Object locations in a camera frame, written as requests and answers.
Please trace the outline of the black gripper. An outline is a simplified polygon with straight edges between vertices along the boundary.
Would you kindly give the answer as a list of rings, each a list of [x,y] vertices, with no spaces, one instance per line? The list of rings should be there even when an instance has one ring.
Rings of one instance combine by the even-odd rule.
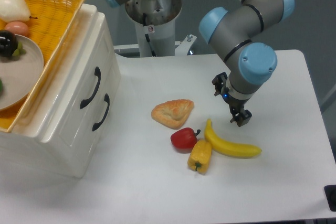
[[[215,88],[214,96],[221,95],[223,100],[229,105],[232,119],[230,123],[236,123],[238,127],[244,126],[249,122],[252,114],[244,109],[248,99],[237,99],[229,94],[229,88],[226,87],[227,74],[222,72],[214,77],[212,85]]]

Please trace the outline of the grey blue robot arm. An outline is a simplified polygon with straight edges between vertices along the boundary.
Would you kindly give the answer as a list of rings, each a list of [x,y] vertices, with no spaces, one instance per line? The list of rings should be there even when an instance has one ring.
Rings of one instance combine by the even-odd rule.
[[[181,0],[106,0],[111,7],[125,6],[133,21],[142,57],[175,54],[175,20]],[[212,81],[216,95],[229,105],[232,121],[248,123],[246,102],[271,77],[277,66],[275,51],[252,38],[290,16],[295,0],[240,0],[233,12],[223,7],[210,10],[199,23],[199,32],[225,65]]]

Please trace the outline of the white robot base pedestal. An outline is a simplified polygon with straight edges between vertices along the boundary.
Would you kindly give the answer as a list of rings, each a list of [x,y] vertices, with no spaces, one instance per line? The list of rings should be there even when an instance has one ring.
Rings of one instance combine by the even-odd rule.
[[[133,21],[140,57],[175,55],[175,20],[182,0],[130,0],[125,11]]]

